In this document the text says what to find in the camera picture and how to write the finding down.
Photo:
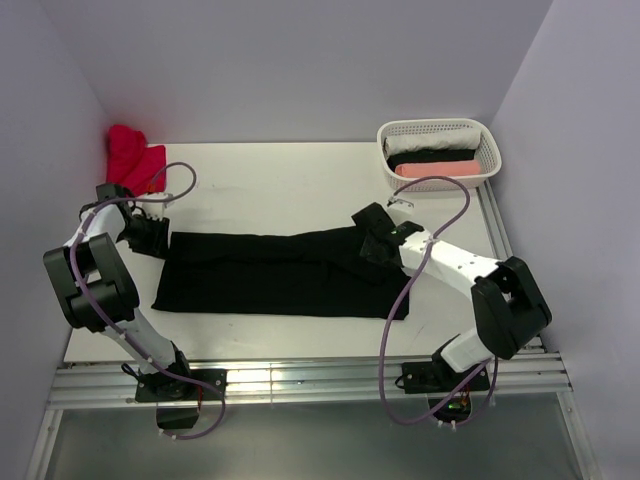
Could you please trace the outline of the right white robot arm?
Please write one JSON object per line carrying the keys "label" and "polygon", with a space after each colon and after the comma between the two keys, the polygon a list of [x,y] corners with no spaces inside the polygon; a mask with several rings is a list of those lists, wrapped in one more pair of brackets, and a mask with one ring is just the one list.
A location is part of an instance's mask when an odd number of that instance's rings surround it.
{"label": "right white robot arm", "polygon": [[473,308],[475,326],[434,352],[421,373],[403,373],[428,392],[457,388],[482,362],[511,359],[552,320],[551,311],[526,262],[473,254],[439,240],[423,226],[395,223],[372,203],[352,216],[364,229],[361,256],[383,266],[429,275],[462,293]]}

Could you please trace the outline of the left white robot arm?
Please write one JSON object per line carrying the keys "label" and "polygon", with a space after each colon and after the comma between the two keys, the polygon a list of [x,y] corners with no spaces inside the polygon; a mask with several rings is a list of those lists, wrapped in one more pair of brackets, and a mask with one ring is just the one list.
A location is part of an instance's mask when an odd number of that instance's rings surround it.
{"label": "left white robot arm", "polygon": [[43,262],[61,310],[74,329],[85,329],[117,343],[137,363],[124,364],[156,401],[185,400],[198,391],[184,354],[160,335],[140,310],[140,298],[116,243],[138,254],[168,254],[169,219],[164,197],[139,199],[126,187],[105,183],[97,201],[82,207],[80,225],[63,246],[46,252]]}

